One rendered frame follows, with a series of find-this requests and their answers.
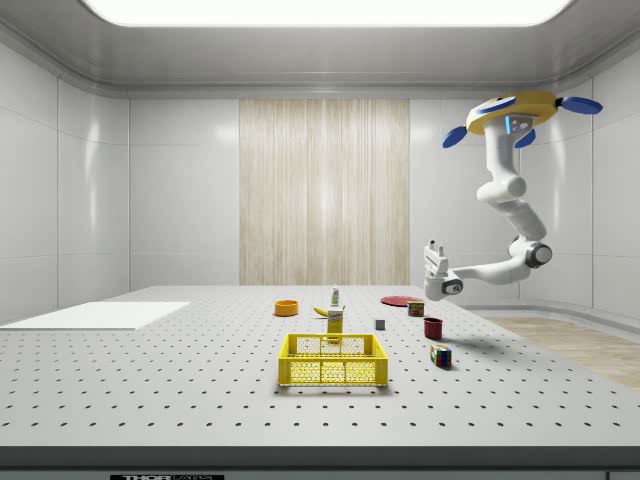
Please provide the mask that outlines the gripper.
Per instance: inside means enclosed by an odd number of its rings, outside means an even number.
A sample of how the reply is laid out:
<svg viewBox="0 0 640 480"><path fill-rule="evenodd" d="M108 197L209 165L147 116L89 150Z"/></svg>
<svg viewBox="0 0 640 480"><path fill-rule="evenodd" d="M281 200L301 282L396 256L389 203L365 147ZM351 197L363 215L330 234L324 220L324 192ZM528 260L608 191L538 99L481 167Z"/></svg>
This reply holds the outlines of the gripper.
<svg viewBox="0 0 640 480"><path fill-rule="evenodd" d="M444 247L437 246L434 240L431 240L424 247L425 259L425 276L426 277L447 277L449 275L449 260L444 254Z"/></svg>

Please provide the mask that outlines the yellow basket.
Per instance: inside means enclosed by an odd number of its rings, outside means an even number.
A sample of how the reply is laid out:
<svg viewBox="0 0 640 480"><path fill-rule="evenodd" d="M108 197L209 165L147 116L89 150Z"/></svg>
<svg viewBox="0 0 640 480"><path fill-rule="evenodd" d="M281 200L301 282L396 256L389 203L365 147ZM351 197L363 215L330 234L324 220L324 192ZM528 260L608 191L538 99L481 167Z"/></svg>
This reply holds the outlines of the yellow basket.
<svg viewBox="0 0 640 480"><path fill-rule="evenodd" d="M387 385L388 356L374 334L288 333L280 385Z"/></svg>

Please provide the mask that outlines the drone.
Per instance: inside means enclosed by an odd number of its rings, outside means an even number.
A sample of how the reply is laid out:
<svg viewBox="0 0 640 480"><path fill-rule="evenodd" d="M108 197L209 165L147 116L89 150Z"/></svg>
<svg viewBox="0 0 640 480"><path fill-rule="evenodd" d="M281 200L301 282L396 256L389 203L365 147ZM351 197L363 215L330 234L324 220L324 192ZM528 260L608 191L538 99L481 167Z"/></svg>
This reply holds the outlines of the drone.
<svg viewBox="0 0 640 480"><path fill-rule="evenodd" d="M509 94L490 99L471 109L465 125L448 132L442 141L442 147L449 148L457 144L468 132L483 135L484 123L487 120L504 116L508 134L530 129L530 132L515 143L516 148L523 148L531 144L536 137L533 127L549 120L559 107L589 115L598 114L603 109L603 106L594 100L575 96L556 97L549 91L528 90Z"/></svg>

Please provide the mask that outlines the white board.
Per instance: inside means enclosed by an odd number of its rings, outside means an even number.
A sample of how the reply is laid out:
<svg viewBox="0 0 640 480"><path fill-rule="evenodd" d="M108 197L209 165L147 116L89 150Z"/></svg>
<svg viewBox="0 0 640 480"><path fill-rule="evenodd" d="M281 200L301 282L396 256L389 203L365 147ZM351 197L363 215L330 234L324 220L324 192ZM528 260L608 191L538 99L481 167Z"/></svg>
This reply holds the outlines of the white board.
<svg viewBox="0 0 640 480"><path fill-rule="evenodd" d="M189 302L88 302L0 326L0 330L139 330Z"/></svg>

